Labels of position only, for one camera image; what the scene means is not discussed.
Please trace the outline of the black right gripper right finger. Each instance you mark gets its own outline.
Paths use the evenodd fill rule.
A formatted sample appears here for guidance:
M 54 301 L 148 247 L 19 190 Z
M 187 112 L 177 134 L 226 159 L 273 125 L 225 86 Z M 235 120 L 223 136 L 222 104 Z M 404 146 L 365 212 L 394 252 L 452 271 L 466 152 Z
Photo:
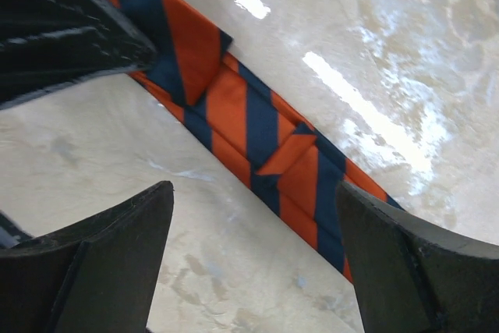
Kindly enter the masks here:
M 338 221 L 366 332 L 496 332 L 498 247 L 395 208 L 349 182 Z

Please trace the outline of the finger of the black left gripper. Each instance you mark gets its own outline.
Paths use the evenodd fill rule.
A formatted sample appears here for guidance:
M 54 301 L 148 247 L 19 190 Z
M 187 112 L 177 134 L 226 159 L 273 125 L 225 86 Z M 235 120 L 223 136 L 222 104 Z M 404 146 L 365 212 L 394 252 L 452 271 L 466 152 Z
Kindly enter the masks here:
M 148 68 L 153 43 L 110 0 L 1 0 L 1 107 Z

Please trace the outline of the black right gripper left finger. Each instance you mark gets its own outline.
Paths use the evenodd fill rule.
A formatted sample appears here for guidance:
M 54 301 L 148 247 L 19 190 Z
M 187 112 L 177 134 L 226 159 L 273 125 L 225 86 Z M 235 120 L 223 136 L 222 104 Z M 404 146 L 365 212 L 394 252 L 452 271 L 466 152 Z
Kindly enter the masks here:
M 145 332 L 173 192 L 162 181 L 38 237 L 2 216 L 2 331 Z

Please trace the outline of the orange navy striped tie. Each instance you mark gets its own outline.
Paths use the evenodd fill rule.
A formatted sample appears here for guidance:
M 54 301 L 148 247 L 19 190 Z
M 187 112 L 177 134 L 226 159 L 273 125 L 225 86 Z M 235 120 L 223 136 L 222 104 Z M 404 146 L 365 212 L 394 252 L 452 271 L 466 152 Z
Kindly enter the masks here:
M 132 78 L 345 277 L 335 206 L 347 181 L 390 196 L 229 52 L 232 38 L 183 0 L 110 0 L 154 44 Z

